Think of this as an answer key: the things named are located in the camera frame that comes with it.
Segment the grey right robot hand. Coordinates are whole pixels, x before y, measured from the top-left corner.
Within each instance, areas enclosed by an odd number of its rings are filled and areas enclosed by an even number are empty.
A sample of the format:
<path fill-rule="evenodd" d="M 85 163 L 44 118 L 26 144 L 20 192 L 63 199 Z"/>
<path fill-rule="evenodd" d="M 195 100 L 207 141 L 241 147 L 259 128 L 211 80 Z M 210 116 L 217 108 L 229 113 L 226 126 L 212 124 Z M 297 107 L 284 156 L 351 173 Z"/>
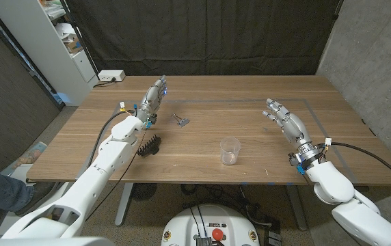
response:
<path fill-rule="evenodd" d="M 303 170 L 307 170 L 318 163 L 321 153 L 317 147 L 312 145 L 311 137 L 299 117 L 291 113 L 279 102 L 270 98 L 266 100 L 266 104 L 270 112 L 263 111 L 262 114 L 281 128 L 288 142 L 297 151 L 291 157 L 291 159 L 295 159 L 293 165 L 300 165 Z"/>

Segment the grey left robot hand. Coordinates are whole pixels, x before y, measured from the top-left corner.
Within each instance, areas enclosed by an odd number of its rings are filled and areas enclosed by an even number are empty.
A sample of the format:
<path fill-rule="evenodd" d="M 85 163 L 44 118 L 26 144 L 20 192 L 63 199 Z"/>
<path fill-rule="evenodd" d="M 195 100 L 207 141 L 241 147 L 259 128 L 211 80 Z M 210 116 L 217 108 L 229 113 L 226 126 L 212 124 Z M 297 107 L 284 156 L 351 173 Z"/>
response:
<path fill-rule="evenodd" d="M 136 109 L 136 117 L 145 125 L 148 122 L 156 123 L 157 111 L 163 97 L 167 94 L 166 76 L 162 75 L 150 86 Z"/>

